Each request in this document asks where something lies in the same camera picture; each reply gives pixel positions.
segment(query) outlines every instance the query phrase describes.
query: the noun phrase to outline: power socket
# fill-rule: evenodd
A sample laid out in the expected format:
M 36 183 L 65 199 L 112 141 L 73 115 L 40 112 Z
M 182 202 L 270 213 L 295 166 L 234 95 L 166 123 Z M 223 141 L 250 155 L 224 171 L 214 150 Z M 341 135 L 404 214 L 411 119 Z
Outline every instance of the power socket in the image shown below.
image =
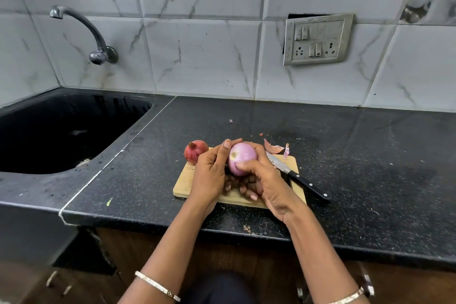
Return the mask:
M 287 19 L 283 65 L 343 61 L 347 52 L 353 18 L 353 13 L 341 13 Z M 315 54 L 315 48 L 321 48 L 321 52 Z

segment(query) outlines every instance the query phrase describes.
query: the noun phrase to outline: person's right arm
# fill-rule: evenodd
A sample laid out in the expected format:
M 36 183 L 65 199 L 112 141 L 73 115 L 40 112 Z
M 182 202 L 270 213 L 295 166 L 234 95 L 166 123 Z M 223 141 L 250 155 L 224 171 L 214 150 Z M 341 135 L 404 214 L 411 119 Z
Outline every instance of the person's right arm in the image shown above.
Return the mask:
M 315 215 L 282 179 L 263 146 L 248 143 L 255 148 L 258 160 L 238 163 L 237 167 L 257 176 L 258 195 L 274 216 L 287 226 L 313 302 L 327 304 L 354 294 L 359 287 Z M 368 304 L 369 301 L 361 296 L 352 303 Z

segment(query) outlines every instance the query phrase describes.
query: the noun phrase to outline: bracelet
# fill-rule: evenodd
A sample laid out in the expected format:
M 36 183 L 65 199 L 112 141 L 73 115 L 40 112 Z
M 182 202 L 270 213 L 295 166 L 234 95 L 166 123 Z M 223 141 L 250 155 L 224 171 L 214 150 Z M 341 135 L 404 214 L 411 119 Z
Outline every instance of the bracelet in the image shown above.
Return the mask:
M 328 303 L 328 304 L 348 304 L 354 301 L 355 299 L 358 299 L 364 294 L 364 289 L 362 287 L 359 288 L 355 293 L 352 295 L 345 297 L 344 299 L 338 300 L 336 302 Z
M 145 276 L 143 273 L 136 271 L 134 274 L 138 278 L 143 279 L 148 284 L 151 284 L 152 286 L 154 286 L 157 290 L 159 290 L 159 291 L 163 292 L 164 294 L 166 294 L 168 297 L 173 298 L 177 302 L 181 301 L 181 299 L 178 296 L 172 294 L 171 291 L 165 289 L 161 284 L 159 284 L 156 281 L 152 280 L 151 278 Z

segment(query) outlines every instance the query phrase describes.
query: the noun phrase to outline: black knife handle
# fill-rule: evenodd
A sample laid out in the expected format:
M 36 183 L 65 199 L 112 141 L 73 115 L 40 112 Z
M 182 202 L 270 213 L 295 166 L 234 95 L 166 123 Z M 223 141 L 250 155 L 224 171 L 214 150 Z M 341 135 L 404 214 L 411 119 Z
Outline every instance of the black knife handle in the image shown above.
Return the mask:
M 321 191 L 314 183 L 312 183 L 304 177 L 301 177 L 296 172 L 289 171 L 288 177 L 295 183 L 299 184 L 302 188 L 308 189 L 310 193 L 314 195 L 316 198 L 328 203 L 331 202 L 331 194 L 329 192 Z

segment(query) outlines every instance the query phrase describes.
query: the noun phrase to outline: cutting board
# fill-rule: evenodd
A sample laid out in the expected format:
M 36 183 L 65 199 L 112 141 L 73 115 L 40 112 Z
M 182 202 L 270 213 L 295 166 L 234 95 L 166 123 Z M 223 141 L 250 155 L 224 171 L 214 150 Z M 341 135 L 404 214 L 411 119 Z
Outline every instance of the cutting board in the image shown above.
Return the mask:
M 288 165 L 288 167 L 290 167 L 293 171 L 299 173 L 298 165 L 296 164 L 296 159 L 293 156 L 288 156 L 285 160 L 283 160 L 283 155 L 275 155 L 275 157 L 285 162 Z M 191 163 L 187 162 L 184 166 L 184 169 L 180 173 L 180 176 L 177 179 L 176 184 L 174 185 L 174 189 L 172 190 L 174 196 L 188 197 L 191 190 L 191 182 L 193 181 L 194 172 L 195 165 L 192 165 Z M 294 182 L 291 182 L 291 187 L 293 188 L 293 191 L 296 192 L 298 197 L 305 203 L 305 197 L 302 188 Z M 258 201 L 254 201 L 252 199 L 246 198 L 244 195 L 240 193 L 239 189 L 232 189 L 228 193 L 222 193 L 218 198 L 218 202 L 251 206 L 257 208 L 267 208 L 266 204 L 261 199 L 259 199 Z

